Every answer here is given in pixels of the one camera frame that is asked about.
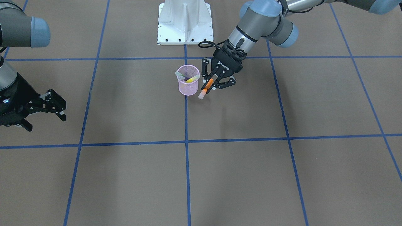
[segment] white pedestal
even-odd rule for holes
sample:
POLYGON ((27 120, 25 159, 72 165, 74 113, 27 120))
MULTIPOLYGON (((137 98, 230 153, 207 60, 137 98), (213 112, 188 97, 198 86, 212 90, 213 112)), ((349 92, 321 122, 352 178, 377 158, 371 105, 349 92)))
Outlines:
POLYGON ((211 6, 204 0, 166 0, 159 5, 158 44, 213 41, 211 6))

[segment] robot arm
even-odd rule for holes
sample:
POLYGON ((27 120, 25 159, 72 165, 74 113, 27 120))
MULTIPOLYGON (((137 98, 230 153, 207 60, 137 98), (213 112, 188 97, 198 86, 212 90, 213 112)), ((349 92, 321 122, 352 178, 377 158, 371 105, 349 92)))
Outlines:
MULTIPOLYGON (((213 80, 207 89, 208 94, 216 88, 222 89, 236 84, 234 73, 242 67, 242 61, 255 43, 264 38, 275 45, 287 48, 296 42, 299 31, 285 17, 291 14, 304 13, 323 3, 336 0, 254 0, 246 2, 240 10, 240 22, 229 38, 215 44, 203 41, 198 44, 201 48, 215 47, 211 60, 202 59, 201 74, 204 85, 201 90, 209 87, 208 81, 213 80)), ((400 4, 400 0, 338 0, 371 13, 385 14, 400 4)))
MULTIPOLYGON (((0 2, 0 46, 33 48, 45 47, 49 42, 49 26, 43 19, 26 16, 12 1, 0 2)), ((32 131, 32 125, 25 120, 28 115, 51 112, 65 121, 65 109, 66 101, 55 91, 50 89, 43 95, 38 94, 0 56, 0 125, 16 125, 32 131)))

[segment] yellow highlighter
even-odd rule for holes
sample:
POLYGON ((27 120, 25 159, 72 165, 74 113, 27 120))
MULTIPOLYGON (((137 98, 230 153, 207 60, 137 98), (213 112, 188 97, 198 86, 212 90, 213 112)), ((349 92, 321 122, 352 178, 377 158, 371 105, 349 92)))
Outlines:
POLYGON ((198 75, 196 75, 196 76, 194 76, 194 77, 188 79, 188 80, 186 81, 186 83, 194 82, 194 81, 196 81, 196 80, 199 79, 199 78, 200 78, 200 75, 198 74, 198 75))

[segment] gripper logo text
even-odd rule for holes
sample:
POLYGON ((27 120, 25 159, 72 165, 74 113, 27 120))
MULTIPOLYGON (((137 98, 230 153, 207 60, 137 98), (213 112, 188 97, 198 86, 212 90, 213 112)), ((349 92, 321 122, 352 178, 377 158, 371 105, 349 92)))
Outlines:
POLYGON ((229 71, 229 68, 228 68, 228 67, 226 67, 226 65, 224 65, 224 64, 223 64, 223 63, 221 63, 220 61, 218 62, 218 64, 222 65, 224 68, 226 68, 226 70, 228 70, 228 71, 229 71))

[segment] pen holder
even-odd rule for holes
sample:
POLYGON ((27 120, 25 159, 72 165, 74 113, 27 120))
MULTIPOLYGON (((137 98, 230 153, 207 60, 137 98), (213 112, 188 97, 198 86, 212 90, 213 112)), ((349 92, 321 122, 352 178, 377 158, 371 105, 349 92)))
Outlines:
MULTIPOLYGON (((200 74, 198 68, 193 65, 183 65, 177 70, 186 78, 192 78, 200 74)), ((194 82, 187 83, 186 81, 178 80, 178 90, 186 96, 194 95, 198 91, 198 79, 194 82)))

